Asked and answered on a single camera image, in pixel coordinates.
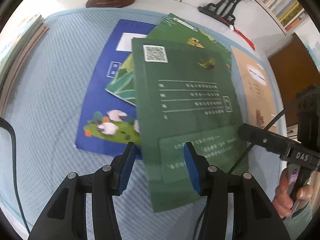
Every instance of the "screw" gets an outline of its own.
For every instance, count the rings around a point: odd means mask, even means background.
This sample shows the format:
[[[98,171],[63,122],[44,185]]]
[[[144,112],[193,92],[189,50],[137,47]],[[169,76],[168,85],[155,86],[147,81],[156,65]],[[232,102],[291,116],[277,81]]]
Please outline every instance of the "screw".
[[[216,171],[217,171],[217,167],[216,167],[216,166],[209,166],[209,167],[208,167],[208,171],[210,171],[210,172],[216,172]]]
[[[70,172],[69,174],[68,174],[68,179],[74,179],[75,177],[76,177],[76,173],[75,172]]]
[[[103,170],[103,171],[111,171],[111,169],[112,169],[112,167],[111,167],[110,165],[104,165],[104,166],[102,167],[102,170]]]
[[[252,175],[251,175],[250,173],[246,172],[246,173],[243,174],[243,177],[244,177],[245,179],[251,179],[251,178],[252,178]]]

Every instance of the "human hand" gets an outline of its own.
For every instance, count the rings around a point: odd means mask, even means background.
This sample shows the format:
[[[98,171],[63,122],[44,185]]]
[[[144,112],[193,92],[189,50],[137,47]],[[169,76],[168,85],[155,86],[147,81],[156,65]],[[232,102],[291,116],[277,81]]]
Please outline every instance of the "human hand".
[[[281,218],[290,217],[291,210],[293,206],[293,201],[288,194],[288,187],[289,187],[289,179],[288,179],[288,171],[284,169],[280,176],[279,186],[276,187],[276,195],[272,201],[272,204],[276,208],[279,216]],[[313,194],[313,187],[310,185],[304,186],[299,188],[297,191],[297,199],[300,200],[300,203],[297,207],[297,210],[303,208],[305,205],[308,204],[310,198]]]

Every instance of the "red tassel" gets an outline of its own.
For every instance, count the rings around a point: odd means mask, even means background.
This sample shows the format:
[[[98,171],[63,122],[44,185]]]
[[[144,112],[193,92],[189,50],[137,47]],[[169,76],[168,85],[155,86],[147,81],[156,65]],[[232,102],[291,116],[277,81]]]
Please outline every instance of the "red tassel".
[[[245,41],[250,45],[250,47],[251,47],[254,51],[256,51],[256,48],[255,48],[255,46],[254,46],[254,44],[253,44],[253,42],[252,42],[251,40],[249,40],[246,36],[244,36],[244,34],[243,34],[241,31],[238,31],[236,28],[234,29],[234,31],[235,31],[236,33],[238,33],[242,38],[244,38]]]

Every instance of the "wooden globe base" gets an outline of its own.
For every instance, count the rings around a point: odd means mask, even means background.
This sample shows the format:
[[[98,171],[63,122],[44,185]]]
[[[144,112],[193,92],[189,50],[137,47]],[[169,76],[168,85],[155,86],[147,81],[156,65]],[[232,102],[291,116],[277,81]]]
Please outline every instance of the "wooden globe base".
[[[87,8],[90,7],[115,7],[121,8],[134,3],[135,0],[88,0],[85,5]]]

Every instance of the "blue book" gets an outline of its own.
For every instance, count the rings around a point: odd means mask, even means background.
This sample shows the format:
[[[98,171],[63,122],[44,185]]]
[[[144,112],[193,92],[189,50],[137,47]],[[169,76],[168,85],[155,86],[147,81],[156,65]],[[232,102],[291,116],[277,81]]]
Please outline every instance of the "blue book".
[[[287,10],[287,8],[289,8],[289,6],[291,6],[295,1],[296,0],[290,0],[290,2],[287,3],[279,13],[276,14],[276,17],[280,17],[281,14],[283,14],[284,11]]]
[[[145,38],[154,27],[121,19],[114,28],[84,97],[76,137],[78,149],[116,156],[123,153],[130,141],[141,144],[136,107],[107,92],[105,87],[132,52],[132,38]]]

